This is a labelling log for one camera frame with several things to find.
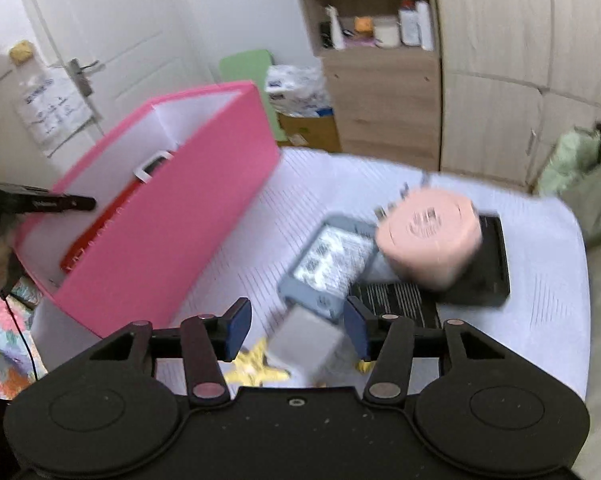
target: cabinet handle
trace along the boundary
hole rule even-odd
[[[529,143],[527,145],[527,156],[531,155],[531,150],[534,147],[534,143],[536,142],[536,139],[538,139],[538,134],[536,133],[535,130],[532,129],[531,133],[529,134]]]

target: paper note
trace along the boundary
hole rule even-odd
[[[46,156],[93,117],[64,68],[45,69],[20,96],[16,111]]]

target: screw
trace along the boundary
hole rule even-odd
[[[193,391],[199,399],[216,399],[225,393],[225,387],[218,383],[200,383],[194,386]]]
[[[376,399],[394,399],[400,395],[400,386],[394,383],[376,383],[369,388],[370,394]]]

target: white bottle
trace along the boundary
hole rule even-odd
[[[423,50],[434,50],[431,8],[427,2],[420,0],[416,4],[416,10],[418,12],[418,25],[420,26]]]
[[[420,26],[418,11],[413,0],[403,0],[400,7],[400,27],[403,43],[407,46],[420,46]]]
[[[331,21],[331,42],[336,50],[344,50],[343,28],[338,20],[338,10],[335,7],[327,7],[327,14]]]

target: green board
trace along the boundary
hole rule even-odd
[[[267,70],[274,63],[272,54],[267,50],[247,50],[220,60],[220,76],[224,82],[253,81],[258,86],[267,112],[269,124],[276,140],[287,140],[285,132],[280,129],[276,110],[269,104],[269,97],[264,92]]]

